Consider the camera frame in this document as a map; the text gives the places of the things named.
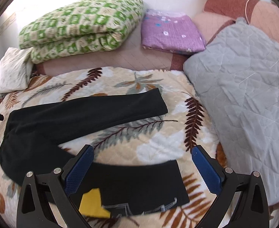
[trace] blue gripper pad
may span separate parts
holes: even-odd
[[[221,178],[197,146],[192,149],[192,160],[209,191],[218,196],[222,191]]]
[[[67,196],[76,193],[93,160],[94,149],[89,146],[66,176],[65,192]]]

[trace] gray quilted blanket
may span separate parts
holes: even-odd
[[[184,63],[237,173],[259,171],[279,202],[279,44],[239,18]]]

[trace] green and white folded blanket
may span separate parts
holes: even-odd
[[[135,28],[142,0],[81,0],[61,7],[25,26],[21,49],[34,47],[33,63],[118,48]]]

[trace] silver bolt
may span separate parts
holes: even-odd
[[[258,173],[257,171],[254,171],[254,172],[253,172],[253,175],[254,175],[255,177],[259,177],[259,176],[260,176],[260,173]]]
[[[61,172],[61,168],[55,168],[53,172],[54,174],[58,174]]]
[[[29,172],[27,173],[27,177],[31,177],[31,176],[33,176],[33,172],[32,172],[32,171],[29,171]]]
[[[229,174],[233,173],[233,169],[231,169],[229,167],[225,168],[225,171]]]

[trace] beige blanket with leaf pattern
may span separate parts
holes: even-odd
[[[189,203],[164,213],[145,216],[86,218],[92,227],[192,228],[208,210],[215,195],[208,191],[192,162],[190,150],[201,144],[221,164],[225,164],[225,155],[208,114],[183,72],[135,72],[105,67],[73,71],[56,77],[32,77],[28,89],[0,95],[0,113],[5,117],[3,122],[0,121],[0,144],[8,116],[13,110],[84,96],[140,93],[153,88],[159,88],[168,114],[108,128],[60,147],[76,155],[84,144],[91,144],[95,147],[95,161],[107,164],[147,165],[174,159],[178,162]],[[20,187],[4,174],[0,166],[0,214],[11,227],[16,227],[19,192]],[[64,227],[58,210],[55,206],[52,209]]]

